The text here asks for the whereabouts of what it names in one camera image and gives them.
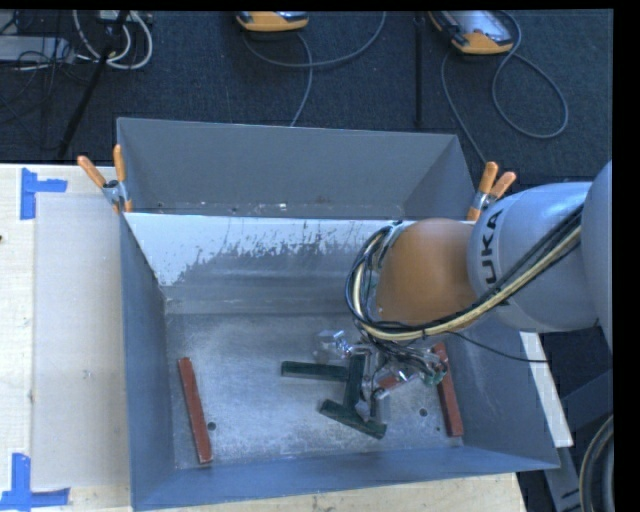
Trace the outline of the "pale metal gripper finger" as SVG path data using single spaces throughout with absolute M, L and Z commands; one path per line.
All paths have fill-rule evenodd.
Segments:
M 318 363 L 346 360 L 355 353 L 355 345 L 344 330 L 322 330 L 315 335 L 313 357 Z
M 391 419 L 391 392 L 375 389 L 370 396 L 370 417 L 375 422 L 389 422 Z

